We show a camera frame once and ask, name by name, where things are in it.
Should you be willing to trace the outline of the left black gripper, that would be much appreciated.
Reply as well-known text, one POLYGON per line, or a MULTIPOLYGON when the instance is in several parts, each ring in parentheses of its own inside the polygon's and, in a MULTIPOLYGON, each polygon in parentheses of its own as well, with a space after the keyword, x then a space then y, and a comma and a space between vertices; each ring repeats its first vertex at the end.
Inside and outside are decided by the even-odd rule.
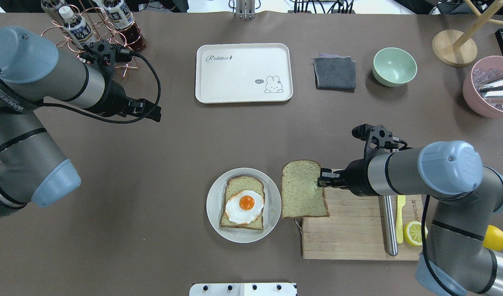
POLYGON ((149 118, 156 122, 161 120, 161 107, 147 99, 133 99, 126 95, 123 87, 112 81, 106 88, 99 114, 103 117, 134 116, 149 118))

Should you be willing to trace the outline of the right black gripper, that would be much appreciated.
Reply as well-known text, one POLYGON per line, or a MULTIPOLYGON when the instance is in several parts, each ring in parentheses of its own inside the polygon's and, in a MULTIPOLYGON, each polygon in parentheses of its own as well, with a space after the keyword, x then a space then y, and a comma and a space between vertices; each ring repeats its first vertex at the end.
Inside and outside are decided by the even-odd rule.
POLYGON ((368 163, 363 159, 352 161, 346 169, 332 170, 321 168, 319 187, 332 187, 349 190, 359 197, 372 197, 373 188, 368 181, 368 163))

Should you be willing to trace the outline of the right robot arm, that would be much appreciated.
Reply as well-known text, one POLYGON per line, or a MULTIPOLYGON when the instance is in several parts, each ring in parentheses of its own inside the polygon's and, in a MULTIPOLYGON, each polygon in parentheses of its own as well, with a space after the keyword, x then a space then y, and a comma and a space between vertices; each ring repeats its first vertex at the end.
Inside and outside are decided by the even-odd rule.
POLYGON ((440 296, 503 296, 503 254, 483 246, 492 214, 503 212, 503 176, 464 141, 434 142, 366 157, 345 170, 322 168, 319 187, 357 196, 426 195, 438 200, 415 277, 440 296))

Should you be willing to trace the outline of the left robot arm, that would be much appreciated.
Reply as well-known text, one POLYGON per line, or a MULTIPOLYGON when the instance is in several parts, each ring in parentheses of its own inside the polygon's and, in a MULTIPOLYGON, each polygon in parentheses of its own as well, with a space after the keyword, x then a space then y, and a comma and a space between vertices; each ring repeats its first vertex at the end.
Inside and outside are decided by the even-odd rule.
POLYGON ((0 219, 33 202, 41 207, 81 184, 71 161, 35 115, 49 96, 57 107, 110 123, 111 116, 159 122, 157 102, 133 99, 114 82, 115 63, 144 56, 121 44, 94 42, 83 60, 20 26, 0 29, 0 219))

